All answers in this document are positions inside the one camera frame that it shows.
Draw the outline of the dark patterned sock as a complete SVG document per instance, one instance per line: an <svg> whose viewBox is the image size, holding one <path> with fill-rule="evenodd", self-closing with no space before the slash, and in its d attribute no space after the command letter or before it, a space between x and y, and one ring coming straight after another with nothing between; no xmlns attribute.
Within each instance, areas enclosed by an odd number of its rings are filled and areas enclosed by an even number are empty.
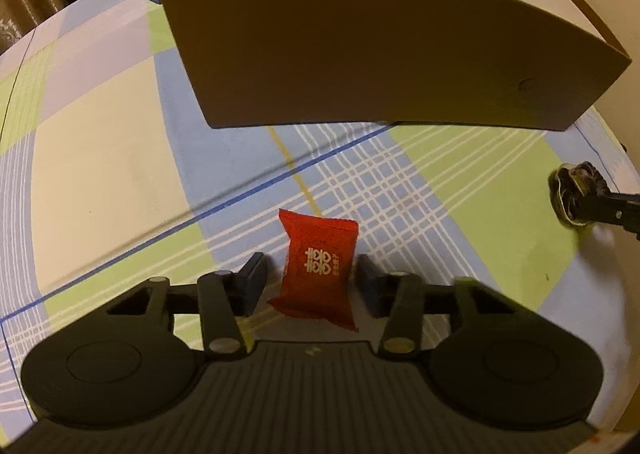
<svg viewBox="0 0 640 454"><path fill-rule="evenodd" d="M603 175L589 161L579 165L563 163L549 177L551 206L555 215L565 225L587 226L596 217L591 206L597 198L611 195Z"/></svg>

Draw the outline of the red wedding candy pouch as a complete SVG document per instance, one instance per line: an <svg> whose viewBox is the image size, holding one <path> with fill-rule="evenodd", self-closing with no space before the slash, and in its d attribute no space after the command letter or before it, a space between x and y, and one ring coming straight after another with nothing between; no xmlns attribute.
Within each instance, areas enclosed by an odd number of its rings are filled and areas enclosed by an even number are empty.
<svg viewBox="0 0 640 454"><path fill-rule="evenodd" d="M284 209L279 211L279 219L290 243L280 293L268 303L288 317L323 319L357 331L349 302L348 280L358 223Z"/></svg>

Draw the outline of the plaid bed sheet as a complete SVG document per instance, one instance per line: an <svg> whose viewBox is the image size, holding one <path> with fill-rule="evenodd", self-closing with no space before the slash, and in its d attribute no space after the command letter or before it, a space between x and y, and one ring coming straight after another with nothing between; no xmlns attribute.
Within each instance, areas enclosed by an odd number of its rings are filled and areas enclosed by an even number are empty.
<svg viewBox="0 0 640 454"><path fill-rule="evenodd" d="M213 130L162 8L79 0L1 58L1 439L30 426L40 340L153 275L188 284L256 252L285 263L286 209L355 220L385 270L469 276L599 353L600 427L639 382L638 241L555 218L549 174L639 177L604 120L564 132L337 123Z"/></svg>

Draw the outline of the brown cardboard storage box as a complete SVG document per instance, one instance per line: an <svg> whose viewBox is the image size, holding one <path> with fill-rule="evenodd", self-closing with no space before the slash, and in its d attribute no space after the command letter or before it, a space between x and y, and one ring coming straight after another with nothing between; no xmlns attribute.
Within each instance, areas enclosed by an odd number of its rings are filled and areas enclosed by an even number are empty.
<svg viewBox="0 0 640 454"><path fill-rule="evenodd" d="M213 128L563 131L631 59L585 0L162 0Z"/></svg>

